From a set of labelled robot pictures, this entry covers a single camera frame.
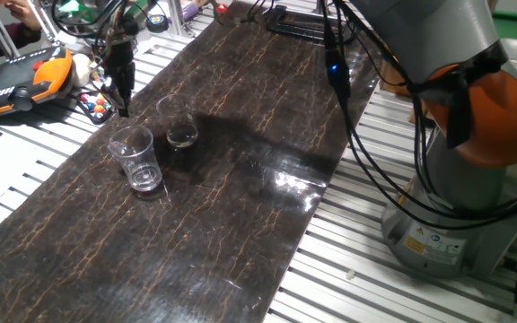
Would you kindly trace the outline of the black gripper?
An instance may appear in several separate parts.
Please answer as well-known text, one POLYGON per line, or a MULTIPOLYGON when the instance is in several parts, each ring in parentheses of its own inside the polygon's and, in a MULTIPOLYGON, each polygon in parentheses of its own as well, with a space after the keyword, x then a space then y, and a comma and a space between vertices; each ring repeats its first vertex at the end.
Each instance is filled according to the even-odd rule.
POLYGON ((111 77, 107 76, 103 81, 103 96, 112 106, 118 103, 118 114, 123 118, 128 118, 132 90, 135 85, 133 42, 125 41, 112 45, 106 56, 105 66, 111 77))

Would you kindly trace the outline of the person hand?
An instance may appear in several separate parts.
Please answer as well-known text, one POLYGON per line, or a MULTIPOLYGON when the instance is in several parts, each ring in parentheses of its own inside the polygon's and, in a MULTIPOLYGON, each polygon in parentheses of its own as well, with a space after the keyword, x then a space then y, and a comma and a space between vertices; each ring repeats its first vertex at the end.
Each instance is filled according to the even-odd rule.
POLYGON ((41 26, 31 5, 27 0, 8 0, 4 6, 11 12, 11 16, 19 20, 31 31, 41 31, 41 26))

